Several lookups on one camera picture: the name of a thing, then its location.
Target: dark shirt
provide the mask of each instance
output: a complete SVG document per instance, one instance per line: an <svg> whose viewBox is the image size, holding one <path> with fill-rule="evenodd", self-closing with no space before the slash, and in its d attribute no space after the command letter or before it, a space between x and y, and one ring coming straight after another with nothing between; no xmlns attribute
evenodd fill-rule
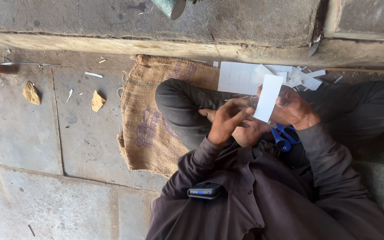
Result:
<svg viewBox="0 0 384 240"><path fill-rule="evenodd" d="M384 214L352 169L349 150L322 123L298 134L313 175L257 148L222 151L205 138L179 159L154 201L146 239L383 240ZM226 191L213 200L189 198L200 182Z"/></svg>

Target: mobile phone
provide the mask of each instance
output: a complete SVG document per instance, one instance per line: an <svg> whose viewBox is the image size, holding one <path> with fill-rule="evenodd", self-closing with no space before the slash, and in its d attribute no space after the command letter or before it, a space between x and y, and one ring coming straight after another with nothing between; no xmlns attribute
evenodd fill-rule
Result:
<svg viewBox="0 0 384 240"><path fill-rule="evenodd" d="M195 185L193 188L189 188L188 196L205 198L205 199L215 199L220 195L223 186L218 183L205 182Z"/></svg>

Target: dry leaf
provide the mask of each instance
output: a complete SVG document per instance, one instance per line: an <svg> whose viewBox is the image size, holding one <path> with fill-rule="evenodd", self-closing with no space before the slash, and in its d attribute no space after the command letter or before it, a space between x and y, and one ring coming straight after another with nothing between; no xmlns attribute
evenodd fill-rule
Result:
<svg viewBox="0 0 384 240"><path fill-rule="evenodd" d="M38 91L29 81L26 83L25 87L23 88L23 95L25 96L26 100L28 100L29 102L36 105L41 104L41 99L38 96Z"/></svg>
<svg viewBox="0 0 384 240"><path fill-rule="evenodd" d="M103 106L105 101L106 100L104 100L99 94L97 94L97 91L94 90L93 100L91 101L91 108L93 111L97 112Z"/></svg>

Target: knee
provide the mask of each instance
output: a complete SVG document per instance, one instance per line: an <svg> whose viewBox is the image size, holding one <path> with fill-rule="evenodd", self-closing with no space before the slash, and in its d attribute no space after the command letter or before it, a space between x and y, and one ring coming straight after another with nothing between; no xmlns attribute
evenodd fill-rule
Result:
<svg viewBox="0 0 384 240"><path fill-rule="evenodd" d="M165 96L173 95L175 92L181 91L183 80L170 78L160 83L155 91L155 101L157 105L163 101Z"/></svg>

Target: green tin can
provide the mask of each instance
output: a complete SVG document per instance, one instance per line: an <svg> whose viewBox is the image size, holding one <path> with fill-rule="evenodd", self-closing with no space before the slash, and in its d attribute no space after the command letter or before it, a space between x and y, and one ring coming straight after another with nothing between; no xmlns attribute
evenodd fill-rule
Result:
<svg viewBox="0 0 384 240"><path fill-rule="evenodd" d="M186 0L152 0L171 20L176 20L185 10Z"/></svg>

